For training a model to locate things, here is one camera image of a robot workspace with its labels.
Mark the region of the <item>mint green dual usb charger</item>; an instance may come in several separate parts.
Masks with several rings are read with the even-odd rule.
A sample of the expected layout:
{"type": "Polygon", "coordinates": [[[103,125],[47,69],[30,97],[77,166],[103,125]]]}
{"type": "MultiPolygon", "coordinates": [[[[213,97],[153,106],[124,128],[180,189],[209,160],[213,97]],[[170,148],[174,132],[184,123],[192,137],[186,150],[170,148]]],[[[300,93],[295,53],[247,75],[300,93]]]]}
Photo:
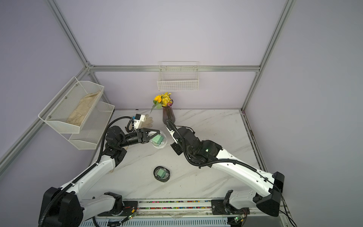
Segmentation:
{"type": "Polygon", "coordinates": [[[155,146],[160,146],[164,141],[164,137],[161,134],[157,134],[155,137],[152,138],[151,142],[155,146]]]}

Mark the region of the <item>clear pouch with black zipper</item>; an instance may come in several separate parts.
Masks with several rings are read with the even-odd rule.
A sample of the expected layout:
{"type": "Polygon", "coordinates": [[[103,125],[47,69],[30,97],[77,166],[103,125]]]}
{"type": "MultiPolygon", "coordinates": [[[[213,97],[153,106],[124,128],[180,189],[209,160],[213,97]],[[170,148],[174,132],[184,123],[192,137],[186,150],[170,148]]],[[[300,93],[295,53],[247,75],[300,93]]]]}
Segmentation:
{"type": "Polygon", "coordinates": [[[160,182],[167,182],[170,179],[170,171],[163,166],[157,166],[153,174],[154,178],[160,182]]]}

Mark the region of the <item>light green usb charger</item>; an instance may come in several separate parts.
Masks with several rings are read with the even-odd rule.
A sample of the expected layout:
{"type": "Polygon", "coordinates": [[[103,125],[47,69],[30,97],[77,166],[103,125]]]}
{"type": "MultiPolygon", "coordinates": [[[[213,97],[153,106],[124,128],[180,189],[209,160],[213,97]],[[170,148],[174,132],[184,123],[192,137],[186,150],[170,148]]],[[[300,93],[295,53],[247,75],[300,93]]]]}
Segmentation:
{"type": "Polygon", "coordinates": [[[157,176],[160,178],[160,179],[165,179],[167,178],[167,171],[165,171],[164,169],[158,169],[158,172],[157,172],[157,176]]]}

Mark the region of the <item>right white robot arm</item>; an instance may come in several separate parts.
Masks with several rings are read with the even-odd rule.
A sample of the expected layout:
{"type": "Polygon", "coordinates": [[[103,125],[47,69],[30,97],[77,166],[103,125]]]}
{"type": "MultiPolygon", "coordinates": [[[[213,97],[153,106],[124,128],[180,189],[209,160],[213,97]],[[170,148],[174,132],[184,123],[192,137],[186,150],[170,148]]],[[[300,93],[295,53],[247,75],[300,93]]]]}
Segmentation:
{"type": "Polygon", "coordinates": [[[230,154],[221,145],[211,141],[200,141],[195,133],[183,126],[167,126],[177,155],[184,155],[189,164],[198,168],[210,167],[223,171],[249,187],[249,190],[229,190],[223,200],[222,210],[233,214],[244,208],[256,207],[261,212],[277,217],[288,216],[283,198],[285,176],[280,172],[259,170],[230,154]]]}

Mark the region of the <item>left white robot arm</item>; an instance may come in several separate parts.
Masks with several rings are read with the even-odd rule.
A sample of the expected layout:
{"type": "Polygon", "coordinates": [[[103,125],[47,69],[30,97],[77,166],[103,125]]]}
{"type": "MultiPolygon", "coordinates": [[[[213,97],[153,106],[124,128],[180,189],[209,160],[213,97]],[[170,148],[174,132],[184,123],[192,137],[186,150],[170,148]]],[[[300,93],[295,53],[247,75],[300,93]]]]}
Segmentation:
{"type": "Polygon", "coordinates": [[[125,210],[134,213],[135,209],[127,208],[119,194],[106,192],[92,199],[85,199],[85,195],[123,161],[127,154],[126,147],[149,143],[160,133],[150,128],[152,123],[151,117],[142,114],[122,116],[111,121],[102,134],[97,160],[68,183],[59,188],[51,187],[44,193],[38,226],[77,227],[86,220],[95,221],[97,215],[105,212],[114,216],[125,210]],[[126,132],[115,125],[123,119],[129,121],[126,132]]]}

